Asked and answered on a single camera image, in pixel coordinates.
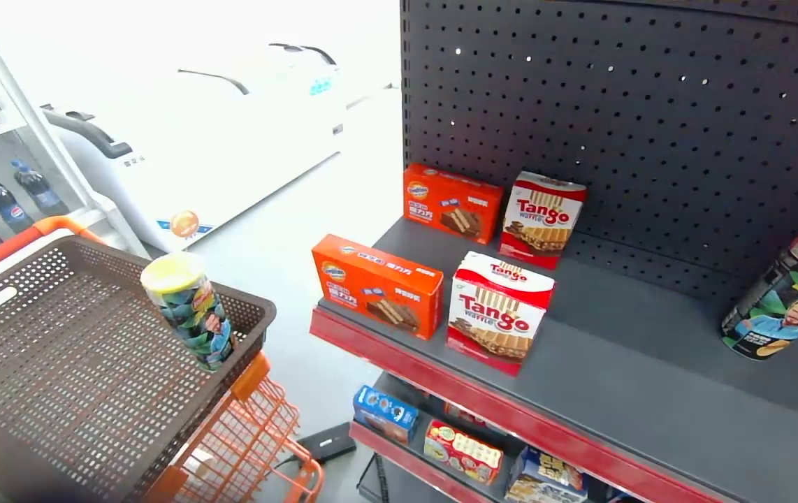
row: shopping cart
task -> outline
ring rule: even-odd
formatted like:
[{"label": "shopping cart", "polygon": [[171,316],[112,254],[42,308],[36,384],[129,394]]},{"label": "shopping cart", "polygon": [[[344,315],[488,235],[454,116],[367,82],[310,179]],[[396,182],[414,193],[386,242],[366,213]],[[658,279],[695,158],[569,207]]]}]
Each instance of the shopping cart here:
[{"label": "shopping cart", "polygon": [[[58,228],[79,236],[43,237]],[[239,342],[220,370],[202,372],[140,286],[147,261],[66,217],[34,229],[0,254],[3,493],[315,500],[321,467],[291,439],[299,413],[261,353],[271,302],[216,284]]]}]

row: lay's can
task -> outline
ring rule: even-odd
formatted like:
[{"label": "lay's can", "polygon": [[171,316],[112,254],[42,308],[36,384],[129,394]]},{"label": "lay's can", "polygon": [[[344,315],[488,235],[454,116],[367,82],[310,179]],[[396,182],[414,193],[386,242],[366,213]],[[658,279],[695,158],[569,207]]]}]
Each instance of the lay's can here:
[{"label": "lay's can", "polygon": [[157,258],[141,271],[141,286],[201,369],[216,372],[235,341],[200,256],[179,251]]},{"label": "lay's can", "polygon": [[722,321],[722,341],[766,360],[798,338],[798,238]]}]

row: yellow can lid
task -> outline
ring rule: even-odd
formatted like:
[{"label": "yellow can lid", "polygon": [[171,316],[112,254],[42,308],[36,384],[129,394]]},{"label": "yellow can lid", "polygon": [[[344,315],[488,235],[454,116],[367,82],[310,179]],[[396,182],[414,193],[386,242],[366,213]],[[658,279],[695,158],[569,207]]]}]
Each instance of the yellow can lid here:
[{"label": "yellow can lid", "polygon": [[202,276],[200,255],[177,251],[147,264],[141,271],[141,286],[155,293],[175,293],[194,286]]}]

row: pegboard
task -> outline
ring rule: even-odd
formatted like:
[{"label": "pegboard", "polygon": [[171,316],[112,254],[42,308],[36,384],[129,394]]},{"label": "pegboard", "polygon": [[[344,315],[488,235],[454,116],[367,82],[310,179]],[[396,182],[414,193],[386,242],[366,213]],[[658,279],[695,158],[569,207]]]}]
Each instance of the pegboard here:
[{"label": "pegboard", "polygon": [[405,161],[580,182],[565,254],[725,309],[798,234],[798,3],[403,0]]}]

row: brown plastic basket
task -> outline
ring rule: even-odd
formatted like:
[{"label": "brown plastic basket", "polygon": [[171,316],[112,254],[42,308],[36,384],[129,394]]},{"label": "brown plastic basket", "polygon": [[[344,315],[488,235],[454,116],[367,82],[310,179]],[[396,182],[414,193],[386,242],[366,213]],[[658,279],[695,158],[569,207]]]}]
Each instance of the brown plastic basket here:
[{"label": "brown plastic basket", "polygon": [[147,299],[146,265],[72,236],[0,276],[0,293],[16,290],[0,305],[0,490],[13,500],[139,500],[259,353],[274,304],[214,284],[239,343],[217,372],[198,369]]}]

